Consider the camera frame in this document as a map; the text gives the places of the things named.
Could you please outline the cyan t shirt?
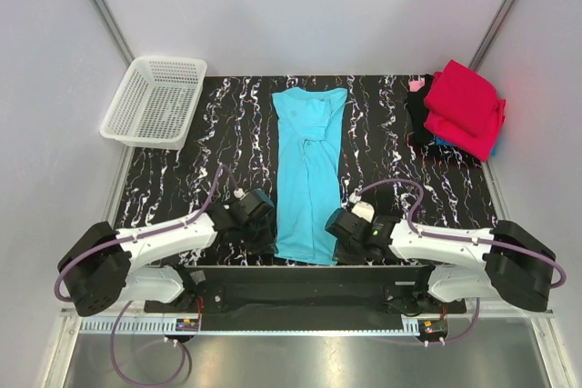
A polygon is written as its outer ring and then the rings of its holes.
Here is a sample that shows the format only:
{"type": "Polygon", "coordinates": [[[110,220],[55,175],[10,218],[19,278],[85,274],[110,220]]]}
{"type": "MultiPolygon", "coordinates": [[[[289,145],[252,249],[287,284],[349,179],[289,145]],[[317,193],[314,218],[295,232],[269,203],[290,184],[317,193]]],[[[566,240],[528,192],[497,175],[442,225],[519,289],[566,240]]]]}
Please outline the cyan t shirt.
{"type": "Polygon", "coordinates": [[[341,206],[338,168],[345,88],[272,95],[278,126],[276,249],[280,258],[333,265],[336,238],[326,222],[341,206]]]}

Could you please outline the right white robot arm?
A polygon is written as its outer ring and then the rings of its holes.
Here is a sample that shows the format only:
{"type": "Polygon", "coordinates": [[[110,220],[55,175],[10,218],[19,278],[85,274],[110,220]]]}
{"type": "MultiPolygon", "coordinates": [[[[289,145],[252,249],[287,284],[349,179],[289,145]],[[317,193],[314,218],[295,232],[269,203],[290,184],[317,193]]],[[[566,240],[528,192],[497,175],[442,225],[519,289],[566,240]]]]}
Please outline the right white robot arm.
{"type": "Polygon", "coordinates": [[[467,298],[500,298],[534,313],[547,309],[556,256],[514,222],[451,229],[339,208],[326,231],[336,238],[335,258],[341,264],[429,261],[412,292],[421,311],[467,298]]]}

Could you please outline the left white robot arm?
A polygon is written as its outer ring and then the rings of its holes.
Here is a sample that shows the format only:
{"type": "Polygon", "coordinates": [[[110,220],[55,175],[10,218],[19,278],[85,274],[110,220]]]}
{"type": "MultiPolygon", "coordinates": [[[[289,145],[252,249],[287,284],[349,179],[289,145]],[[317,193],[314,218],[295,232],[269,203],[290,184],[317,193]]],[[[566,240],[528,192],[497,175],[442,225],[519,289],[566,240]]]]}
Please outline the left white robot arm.
{"type": "Polygon", "coordinates": [[[271,248],[275,207],[260,189],[237,190],[228,204],[205,201],[191,214],[149,227],[114,229],[92,225],[57,265],[55,297],[81,317],[115,303],[154,302],[184,312],[201,301],[200,284],[182,266],[158,261],[216,242],[271,248]]]}

